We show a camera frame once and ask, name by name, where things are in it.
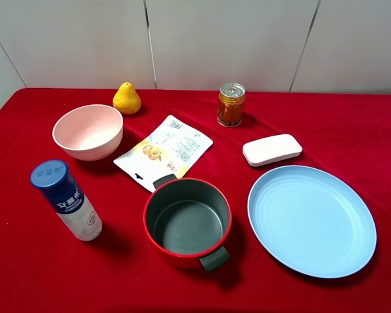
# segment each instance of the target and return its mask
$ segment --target blue bottle cap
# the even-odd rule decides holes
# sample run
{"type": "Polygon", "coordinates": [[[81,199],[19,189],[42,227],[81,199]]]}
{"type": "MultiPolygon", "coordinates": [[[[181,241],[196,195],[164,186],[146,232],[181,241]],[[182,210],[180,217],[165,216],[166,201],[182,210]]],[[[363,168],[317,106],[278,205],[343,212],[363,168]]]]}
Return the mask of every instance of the blue bottle cap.
{"type": "Polygon", "coordinates": [[[48,199],[58,198],[76,188],[68,165],[61,160],[49,160],[38,165],[31,174],[31,183],[48,199]]]}

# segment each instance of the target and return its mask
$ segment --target bottle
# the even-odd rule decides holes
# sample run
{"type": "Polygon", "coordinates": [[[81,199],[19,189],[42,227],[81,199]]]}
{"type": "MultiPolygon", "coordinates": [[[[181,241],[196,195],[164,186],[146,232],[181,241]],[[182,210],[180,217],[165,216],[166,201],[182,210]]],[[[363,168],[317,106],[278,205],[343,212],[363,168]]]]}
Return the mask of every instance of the bottle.
{"type": "Polygon", "coordinates": [[[102,221],[65,162],[49,160],[38,165],[31,174],[31,183],[79,240],[90,241],[100,234],[102,221]]]}

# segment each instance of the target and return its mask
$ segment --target red tablecloth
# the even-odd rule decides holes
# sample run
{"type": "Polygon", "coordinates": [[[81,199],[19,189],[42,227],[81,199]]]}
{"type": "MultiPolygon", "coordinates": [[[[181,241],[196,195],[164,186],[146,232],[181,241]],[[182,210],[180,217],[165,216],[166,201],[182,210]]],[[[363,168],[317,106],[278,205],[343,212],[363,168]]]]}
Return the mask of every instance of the red tablecloth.
{"type": "Polygon", "coordinates": [[[124,117],[121,146],[81,162],[56,146],[64,113],[111,104],[114,90],[23,89],[0,111],[0,312],[391,312],[391,96],[248,93],[241,126],[216,121],[217,92],[139,91],[143,107],[124,117]],[[230,261],[213,273],[165,264],[143,229],[149,192],[113,164],[172,114],[213,140],[187,177],[228,198],[235,217],[230,261]],[[292,134],[300,157],[251,168],[246,142],[292,134]],[[103,220],[83,243],[29,183],[39,163],[66,161],[103,220]],[[255,180],[276,166],[303,164],[336,175],[367,203],[377,227],[371,262],[359,273],[321,280],[276,261],[246,212],[255,180]]]}

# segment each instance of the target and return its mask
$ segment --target pot handle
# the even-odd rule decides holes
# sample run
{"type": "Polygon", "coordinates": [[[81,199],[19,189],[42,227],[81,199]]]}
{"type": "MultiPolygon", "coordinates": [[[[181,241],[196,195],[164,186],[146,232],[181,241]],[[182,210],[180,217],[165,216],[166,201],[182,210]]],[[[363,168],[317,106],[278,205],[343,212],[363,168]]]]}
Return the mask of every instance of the pot handle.
{"type": "Polygon", "coordinates": [[[156,181],[154,181],[154,187],[155,187],[155,189],[158,189],[163,184],[165,184],[168,181],[172,181],[173,179],[177,179],[177,176],[175,176],[174,174],[169,174],[169,175],[163,176],[163,177],[157,179],[156,181]]]}
{"type": "Polygon", "coordinates": [[[230,258],[229,252],[225,249],[224,246],[221,246],[219,249],[214,251],[208,256],[199,258],[201,264],[207,272],[214,271],[222,266],[230,258]]]}

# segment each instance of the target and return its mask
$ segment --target food packet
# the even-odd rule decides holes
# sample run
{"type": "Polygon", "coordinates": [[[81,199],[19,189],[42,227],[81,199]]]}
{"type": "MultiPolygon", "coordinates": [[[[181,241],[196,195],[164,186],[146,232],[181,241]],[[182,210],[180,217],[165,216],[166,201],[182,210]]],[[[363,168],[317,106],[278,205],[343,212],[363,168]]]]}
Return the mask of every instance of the food packet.
{"type": "Polygon", "coordinates": [[[159,178],[181,178],[213,141],[198,130],[168,115],[152,134],[114,163],[150,192],[159,178]]]}

